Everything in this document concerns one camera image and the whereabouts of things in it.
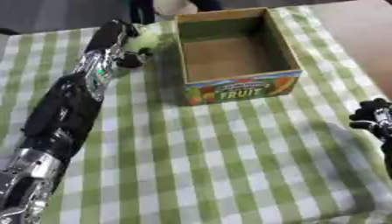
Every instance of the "fruit box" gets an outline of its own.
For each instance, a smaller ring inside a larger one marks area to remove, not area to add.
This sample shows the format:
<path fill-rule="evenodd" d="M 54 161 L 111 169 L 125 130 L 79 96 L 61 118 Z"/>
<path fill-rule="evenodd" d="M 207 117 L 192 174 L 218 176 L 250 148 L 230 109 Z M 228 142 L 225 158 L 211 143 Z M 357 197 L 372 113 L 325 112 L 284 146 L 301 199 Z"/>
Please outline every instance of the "fruit box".
<path fill-rule="evenodd" d="M 177 16 L 189 104 L 288 94 L 301 68 L 266 8 Z"/>

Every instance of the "colorful label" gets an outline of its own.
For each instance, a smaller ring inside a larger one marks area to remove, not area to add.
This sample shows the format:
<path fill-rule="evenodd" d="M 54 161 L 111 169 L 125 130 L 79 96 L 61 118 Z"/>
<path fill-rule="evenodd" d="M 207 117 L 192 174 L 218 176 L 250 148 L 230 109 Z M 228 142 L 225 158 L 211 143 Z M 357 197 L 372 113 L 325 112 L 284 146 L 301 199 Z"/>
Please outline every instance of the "colorful label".
<path fill-rule="evenodd" d="M 300 74 L 293 71 L 186 85 L 186 98 L 189 104 L 198 105 L 285 95 L 292 90 Z"/>

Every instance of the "table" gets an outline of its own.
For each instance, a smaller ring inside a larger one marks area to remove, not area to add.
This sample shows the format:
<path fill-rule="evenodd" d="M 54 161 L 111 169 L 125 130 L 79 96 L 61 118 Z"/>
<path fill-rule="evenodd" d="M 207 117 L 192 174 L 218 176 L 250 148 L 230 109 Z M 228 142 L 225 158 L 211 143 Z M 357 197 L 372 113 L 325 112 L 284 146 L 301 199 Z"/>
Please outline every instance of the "table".
<path fill-rule="evenodd" d="M 44 223 L 391 222 L 379 143 L 347 127 L 359 101 L 383 94 L 309 7 L 272 14 L 306 71 L 291 94 L 179 106 L 176 49 L 167 45 L 143 70 L 118 71 Z M 1 158 L 92 33 L 10 38 L 0 64 Z"/>
<path fill-rule="evenodd" d="M 348 54 L 392 97 L 392 5 L 384 0 L 359 0 L 312 8 Z"/>

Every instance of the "black plastic part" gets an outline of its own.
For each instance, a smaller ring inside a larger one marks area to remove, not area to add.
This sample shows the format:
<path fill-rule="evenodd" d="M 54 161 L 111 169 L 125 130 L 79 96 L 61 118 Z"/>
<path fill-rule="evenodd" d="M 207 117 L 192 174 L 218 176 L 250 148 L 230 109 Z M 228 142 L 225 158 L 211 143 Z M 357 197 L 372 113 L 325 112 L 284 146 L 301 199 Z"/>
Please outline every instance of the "black plastic part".
<path fill-rule="evenodd" d="M 26 139 L 20 147 L 44 151 L 68 162 L 86 141 L 101 105 L 88 92 L 82 73 L 60 78 L 27 119 L 23 128 Z M 54 135 L 58 129 L 72 141 Z"/>
<path fill-rule="evenodd" d="M 29 189 L 33 182 L 34 178 L 31 177 L 20 179 L 12 189 L 12 192 L 5 202 L 4 207 L 19 207 L 22 202 L 22 198 L 25 196 L 25 192 Z"/>
<path fill-rule="evenodd" d="M 142 66 L 143 63 L 134 53 L 126 52 L 124 58 L 117 61 L 117 65 L 119 67 L 136 68 Z"/>

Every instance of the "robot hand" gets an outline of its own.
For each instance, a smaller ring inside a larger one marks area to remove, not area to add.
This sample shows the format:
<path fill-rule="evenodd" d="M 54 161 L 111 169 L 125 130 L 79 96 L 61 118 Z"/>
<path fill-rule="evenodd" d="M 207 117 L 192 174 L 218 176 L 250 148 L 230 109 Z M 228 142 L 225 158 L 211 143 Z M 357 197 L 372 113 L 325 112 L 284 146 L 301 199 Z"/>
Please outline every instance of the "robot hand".
<path fill-rule="evenodd" d="M 377 98 L 373 101 L 363 101 L 360 108 L 350 115 L 350 127 L 367 130 L 380 139 L 385 155 L 385 166 L 392 178 L 392 103 Z"/>

